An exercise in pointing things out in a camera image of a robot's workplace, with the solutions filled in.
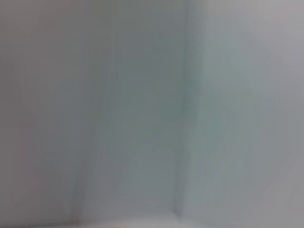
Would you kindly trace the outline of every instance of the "white wall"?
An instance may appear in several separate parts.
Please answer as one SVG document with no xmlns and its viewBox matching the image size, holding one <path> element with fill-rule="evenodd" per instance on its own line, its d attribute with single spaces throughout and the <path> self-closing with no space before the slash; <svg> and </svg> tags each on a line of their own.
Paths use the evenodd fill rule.
<svg viewBox="0 0 304 228">
<path fill-rule="evenodd" d="M 76 178 L 86 6 L 0 1 L 0 226 L 67 222 Z"/>
<path fill-rule="evenodd" d="M 198 105 L 185 136 L 184 217 L 214 227 L 302 227 L 304 5 L 191 2 L 196 31 L 205 32 L 189 33 L 202 41 L 192 56 L 204 59 L 190 74 L 201 87 L 199 101 L 190 96 Z"/>
<path fill-rule="evenodd" d="M 76 215 L 105 221 L 171 213 L 181 155 L 184 3 L 106 2 L 92 5 L 94 88 L 102 88 L 92 104 L 101 127 L 93 163 L 83 166 L 92 169 L 82 171 L 79 184 L 88 189 L 77 193 L 83 210 Z"/>
</svg>

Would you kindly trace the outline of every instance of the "light gray surface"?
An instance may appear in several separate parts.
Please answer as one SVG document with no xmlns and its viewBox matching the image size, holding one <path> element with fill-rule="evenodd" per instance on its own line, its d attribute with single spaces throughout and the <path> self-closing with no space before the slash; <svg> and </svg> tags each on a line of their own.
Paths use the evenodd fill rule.
<svg viewBox="0 0 304 228">
<path fill-rule="evenodd" d="M 0 1 L 0 226 L 172 211 L 183 14 L 182 0 Z"/>
<path fill-rule="evenodd" d="M 100 103 L 103 125 L 84 220 L 171 212 L 181 155 L 183 1 L 129 0 L 116 6 L 109 95 Z"/>
<path fill-rule="evenodd" d="M 0 1 L 0 226 L 69 219 L 87 74 L 82 3 Z"/>
<path fill-rule="evenodd" d="M 204 67 L 191 74 L 201 88 L 187 128 L 184 217 L 225 228 L 302 227 L 303 3 L 192 2 L 207 40 Z"/>
</svg>

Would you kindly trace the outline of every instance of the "white surface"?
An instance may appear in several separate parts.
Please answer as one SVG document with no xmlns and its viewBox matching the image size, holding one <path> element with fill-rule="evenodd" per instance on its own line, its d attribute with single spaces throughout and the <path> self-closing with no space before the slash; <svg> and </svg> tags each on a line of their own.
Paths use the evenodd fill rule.
<svg viewBox="0 0 304 228">
<path fill-rule="evenodd" d="M 304 227 L 304 4 L 192 2 L 205 49 L 194 43 L 204 59 L 191 74 L 201 91 L 191 97 L 185 216 L 223 228 Z"/>
</svg>

